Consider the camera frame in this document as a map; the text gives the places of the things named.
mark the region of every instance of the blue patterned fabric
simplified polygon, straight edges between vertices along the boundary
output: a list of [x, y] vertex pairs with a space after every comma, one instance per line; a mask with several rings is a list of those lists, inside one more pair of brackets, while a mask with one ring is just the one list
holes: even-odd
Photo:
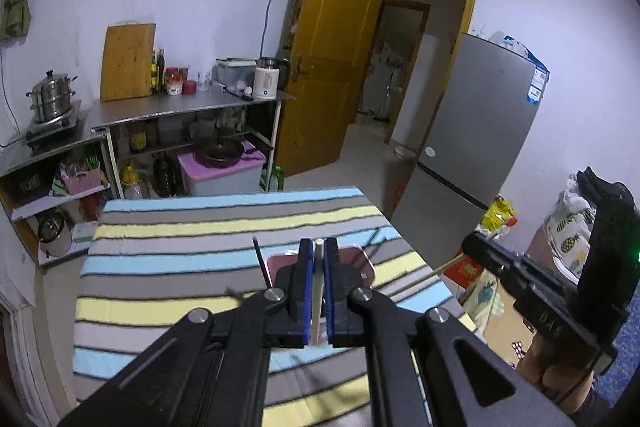
[[606, 374], [596, 378], [598, 394], [613, 406], [640, 364], [640, 285], [628, 307], [629, 320], [616, 337], [620, 353]]

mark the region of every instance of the gray refrigerator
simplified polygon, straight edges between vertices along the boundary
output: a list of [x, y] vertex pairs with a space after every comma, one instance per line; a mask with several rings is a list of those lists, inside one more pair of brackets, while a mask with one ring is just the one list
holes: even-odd
[[392, 216], [433, 268], [457, 254], [524, 144], [548, 80], [534, 60], [462, 37], [442, 103]]

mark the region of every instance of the black sleeve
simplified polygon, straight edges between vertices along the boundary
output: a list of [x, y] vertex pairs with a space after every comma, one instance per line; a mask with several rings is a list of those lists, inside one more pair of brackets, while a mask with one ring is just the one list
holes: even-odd
[[609, 403], [593, 389], [584, 403], [571, 415], [577, 427], [597, 427], [609, 412]]

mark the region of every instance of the storage bin with pink lid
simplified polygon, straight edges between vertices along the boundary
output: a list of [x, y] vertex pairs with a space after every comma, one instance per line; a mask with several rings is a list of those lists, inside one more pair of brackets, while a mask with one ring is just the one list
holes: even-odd
[[[242, 142], [244, 149], [253, 148], [248, 141]], [[247, 194], [260, 192], [260, 174], [266, 161], [260, 151], [244, 155], [235, 165], [216, 169], [201, 165], [193, 152], [180, 154], [178, 162], [182, 177], [192, 196], [223, 196], [225, 194]]]

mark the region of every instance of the striped tablecloth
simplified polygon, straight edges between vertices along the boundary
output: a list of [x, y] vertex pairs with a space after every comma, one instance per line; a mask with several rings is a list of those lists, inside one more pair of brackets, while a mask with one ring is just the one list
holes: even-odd
[[[442, 305], [472, 331], [431, 268], [355, 187], [207, 198], [110, 201], [81, 272], [74, 362], [78, 401], [195, 307], [212, 312], [238, 303], [226, 287], [264, 289], [252, 236], [265, 257], [298, 249], [301, 237], [334, 235], [372, 258], [374, 287], [386, 285], [403, 308]], [[370, 425], [363, 348], [329, 346], [274, 352], [264, 426]]]

